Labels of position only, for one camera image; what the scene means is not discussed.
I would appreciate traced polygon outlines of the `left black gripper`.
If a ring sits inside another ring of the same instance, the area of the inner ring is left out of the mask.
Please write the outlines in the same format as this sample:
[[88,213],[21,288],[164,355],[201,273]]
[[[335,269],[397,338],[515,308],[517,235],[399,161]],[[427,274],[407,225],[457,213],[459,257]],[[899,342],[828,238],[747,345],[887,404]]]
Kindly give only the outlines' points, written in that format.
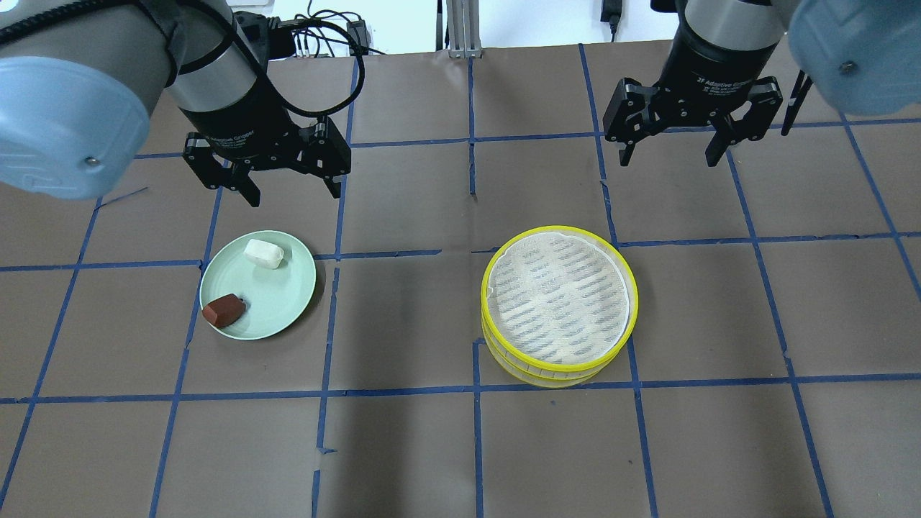
[[251,171],[292,168],[322,179],[331,196],[341,198],[343,180],[352,170],[352,150],[342,132],[330,118],[299,127],[265,81],[256,80],[227,107],[180,110],[197,130],[188,132],[182,158],[205,188],[236,191],[258,207],[262,194]]

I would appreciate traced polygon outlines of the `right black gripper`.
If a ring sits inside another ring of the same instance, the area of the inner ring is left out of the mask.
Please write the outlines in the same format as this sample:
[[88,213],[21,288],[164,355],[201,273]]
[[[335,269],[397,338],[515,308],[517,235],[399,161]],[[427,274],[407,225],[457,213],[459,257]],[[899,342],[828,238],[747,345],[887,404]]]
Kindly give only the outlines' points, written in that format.
[[[622,78],[603,115],[604,138],[618,145],[619,165],[629,165],[635,146],[672,127],[716,130],[705,161],[714,167],[731,145],[757,141],[767,133],[783,95],[773,76],[760,78],[774,45],[737,50],[718,46],[679,23],[661,76],[654,86]],[[731,112],[748,103],[740,120]]]

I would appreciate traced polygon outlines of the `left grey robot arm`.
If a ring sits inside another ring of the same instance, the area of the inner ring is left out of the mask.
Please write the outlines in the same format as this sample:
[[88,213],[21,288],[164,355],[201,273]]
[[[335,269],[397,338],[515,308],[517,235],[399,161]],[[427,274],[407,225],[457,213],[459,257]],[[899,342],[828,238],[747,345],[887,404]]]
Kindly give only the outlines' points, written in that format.
[[358,98],[308,111],[268,63],[295,53],[318,19],[280,20],[224,1],[10,1],[2,4],[2,183],[63,199],[109,193],[147,141],[164,93],[194,131],[182,158],[207,189],[260,203],[253,171],[289,168],[334,197],[352,170],[331,119]]

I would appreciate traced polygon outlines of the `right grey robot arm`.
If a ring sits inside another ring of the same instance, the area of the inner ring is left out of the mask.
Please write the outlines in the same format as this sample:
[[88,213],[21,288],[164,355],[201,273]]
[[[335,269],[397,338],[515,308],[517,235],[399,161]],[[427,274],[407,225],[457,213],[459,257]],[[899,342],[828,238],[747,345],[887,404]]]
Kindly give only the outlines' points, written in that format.
[[679,23],[652,86],[623,78],[603,115],[628,165],[636,144],[675,127],[714,129],[705,160],[788,134],[810,91],[838,111],[894,114],[919,102],[917,1],[653,1]]

